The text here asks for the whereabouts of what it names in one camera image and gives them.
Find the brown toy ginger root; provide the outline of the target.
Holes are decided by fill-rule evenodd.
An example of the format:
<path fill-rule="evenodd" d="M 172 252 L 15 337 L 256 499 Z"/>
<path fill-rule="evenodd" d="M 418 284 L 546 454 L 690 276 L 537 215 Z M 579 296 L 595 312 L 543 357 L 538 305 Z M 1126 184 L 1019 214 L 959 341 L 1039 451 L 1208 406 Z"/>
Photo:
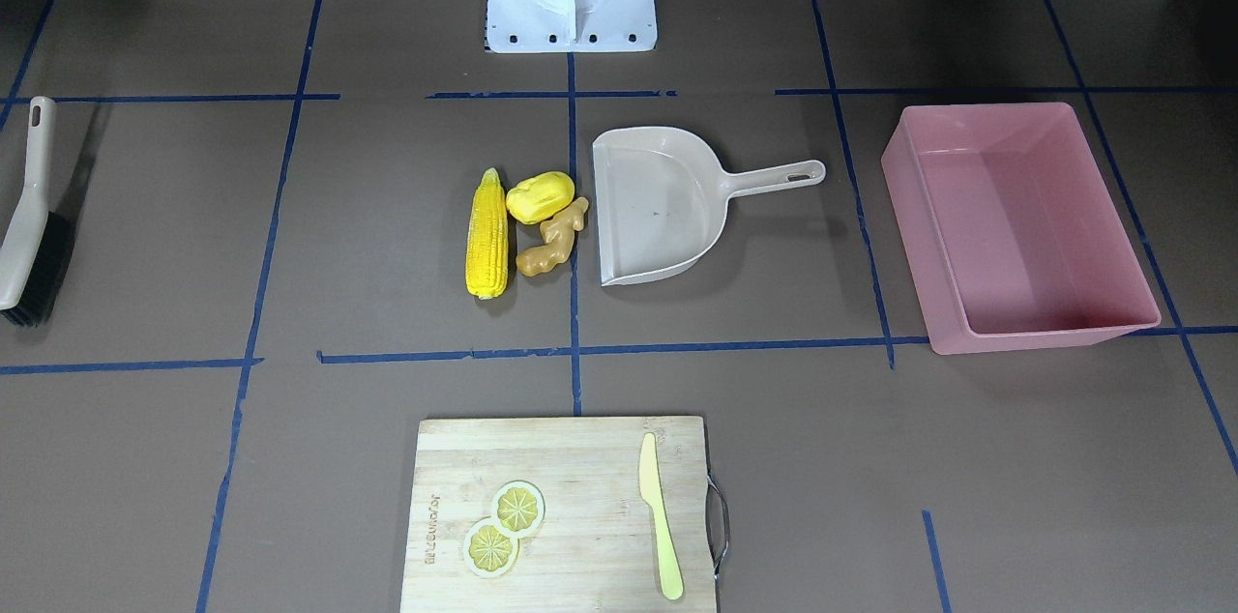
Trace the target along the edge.
<path fill-rule="evenodd" d="M 543 243 L 517 253 L 515 258 L 517 272 L 524 277 L 539 277 L 569 261 L 574 251 L 576 234 L 586 228 L 589 207 L 589 201 L 579 197 L 548 220 L 541 222 L 539 230 Z"/>

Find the yellow toy potato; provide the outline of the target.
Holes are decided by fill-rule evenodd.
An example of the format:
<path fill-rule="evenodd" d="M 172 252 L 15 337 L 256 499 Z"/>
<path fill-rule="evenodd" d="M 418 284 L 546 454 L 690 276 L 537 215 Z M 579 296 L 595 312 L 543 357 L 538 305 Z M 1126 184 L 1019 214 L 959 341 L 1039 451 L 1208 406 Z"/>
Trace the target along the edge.
<path fill-rule="evenodd" d="M 574 201 L 574 180 L 561 171 L 548 171 L 517 182 L 508 189 L 508 212 L 522 224 L 540 224 Z"/>

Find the yellow toy corn cob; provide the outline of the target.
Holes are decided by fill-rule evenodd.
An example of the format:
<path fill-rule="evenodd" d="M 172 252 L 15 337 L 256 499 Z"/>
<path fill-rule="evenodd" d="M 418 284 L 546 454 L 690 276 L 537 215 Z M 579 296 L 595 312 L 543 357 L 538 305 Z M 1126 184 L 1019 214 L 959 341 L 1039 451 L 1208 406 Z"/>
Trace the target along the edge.
<path fill-rule="evenodd" d="M 508 194 L 498 168 L 487 168 L 473 194 L 465 255 L 467 290 L 479 300 L 508 290 Z"/>

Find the beige hand brush black bristles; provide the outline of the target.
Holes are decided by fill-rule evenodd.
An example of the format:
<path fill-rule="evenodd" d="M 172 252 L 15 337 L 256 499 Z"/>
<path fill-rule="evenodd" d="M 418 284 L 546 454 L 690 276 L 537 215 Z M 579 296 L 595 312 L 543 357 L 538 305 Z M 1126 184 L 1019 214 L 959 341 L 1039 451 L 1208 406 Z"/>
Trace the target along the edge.
<path fill-rule="evenodd" d="M 36 95 L 28 107 L 25 182 L 1 248 L 1 313 L 21 328 L 48 321 L 71 261 L 74 223 L 50 208 L 50 150 L 56 102 Z"/>

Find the pink plastic bin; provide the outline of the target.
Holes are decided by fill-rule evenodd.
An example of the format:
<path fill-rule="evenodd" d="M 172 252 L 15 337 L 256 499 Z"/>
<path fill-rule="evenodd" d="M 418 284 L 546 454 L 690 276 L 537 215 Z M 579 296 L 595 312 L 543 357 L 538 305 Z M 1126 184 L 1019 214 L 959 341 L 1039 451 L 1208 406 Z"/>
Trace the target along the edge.
<path fill-rule="evenodd" d="M 881 168 L 933 353 L 1086 347 L 1162 322 L 1068 103 L 906 107 Z"/>

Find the yellow plastic toy knife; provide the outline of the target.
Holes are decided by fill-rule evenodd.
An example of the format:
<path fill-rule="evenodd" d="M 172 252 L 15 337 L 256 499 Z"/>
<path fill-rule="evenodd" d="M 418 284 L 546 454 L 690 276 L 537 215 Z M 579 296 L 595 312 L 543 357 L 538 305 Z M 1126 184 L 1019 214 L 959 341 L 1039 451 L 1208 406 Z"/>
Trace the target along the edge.
<path fill-rule="evenodd" d="M 664 503 L 662 476 L 659 466 L 659 441 L 652 432 L 643 437 L 638 450 L 638 494 L 651 511 L 655 563 L 659 587 L 667 601 L 680 601 L 685 596 L 685 576 L 680 570 L 675 542 L 669 530 L 669 516 Z"/>

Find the upper toy lemon slice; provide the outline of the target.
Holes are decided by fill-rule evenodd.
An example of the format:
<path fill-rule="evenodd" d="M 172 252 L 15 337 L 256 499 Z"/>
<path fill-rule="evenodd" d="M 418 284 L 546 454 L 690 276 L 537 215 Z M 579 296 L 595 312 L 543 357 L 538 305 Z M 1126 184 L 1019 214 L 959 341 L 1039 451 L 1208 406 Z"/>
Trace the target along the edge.
<path fill-rule="evenodd" d="M 534 482 L 505 482 L 491 497 L 491 521 L 508 537 L 531 537 L 543 520 L 543 492 Z"/>

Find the toy lemon slice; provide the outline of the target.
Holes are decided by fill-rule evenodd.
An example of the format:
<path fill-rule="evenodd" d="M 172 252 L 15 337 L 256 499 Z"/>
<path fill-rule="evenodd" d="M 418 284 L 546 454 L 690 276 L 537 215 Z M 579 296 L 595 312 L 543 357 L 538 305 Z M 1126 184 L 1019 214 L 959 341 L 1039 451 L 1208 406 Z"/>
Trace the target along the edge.
<path fill-rule="evenodd" d="M 543 520 L 543 492 L 534 482 L 505 482 L 491 497 L 491 521 L 508 537 L 531 537 Z"/>
<path fill-rule="evenodd" d="M 461 559 L 479 578 L 504 576 L 520 556 L 520 539 L 513 537 L 491 519 L 474 523 L 461 539 Z"/>

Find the wooden cutting board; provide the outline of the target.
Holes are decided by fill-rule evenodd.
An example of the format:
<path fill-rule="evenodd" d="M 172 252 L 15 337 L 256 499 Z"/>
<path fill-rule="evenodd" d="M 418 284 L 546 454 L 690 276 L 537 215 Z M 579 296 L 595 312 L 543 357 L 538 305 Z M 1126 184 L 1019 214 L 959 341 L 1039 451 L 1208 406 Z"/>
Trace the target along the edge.
<path fill-rule="evenodd" d="M 685 596 L 659 587 L 652 516 L 638 494 L 638 450 L 659 441 L 664 506 Z M 491 518 L 505 482 L 545 497 L 508 573 L 479 578 L 461 539 Z M 706 428 L 695 416 L 425 420 L 417 428 L 399 608 L 404 612 L 716 612 Z"/>

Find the lower toy lemon slice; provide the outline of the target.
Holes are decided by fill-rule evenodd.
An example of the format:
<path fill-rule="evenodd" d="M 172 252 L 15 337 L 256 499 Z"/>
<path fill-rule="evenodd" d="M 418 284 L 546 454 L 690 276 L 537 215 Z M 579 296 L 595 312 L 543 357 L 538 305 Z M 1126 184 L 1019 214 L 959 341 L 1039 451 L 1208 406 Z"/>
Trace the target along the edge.
<path fill-rule="evenodd" d="M 513 537 L 491 519 L 474 523 L 461 539 L 461 559 L 479 578 L 504 576 L 520 556 L 520 539 Z"/>

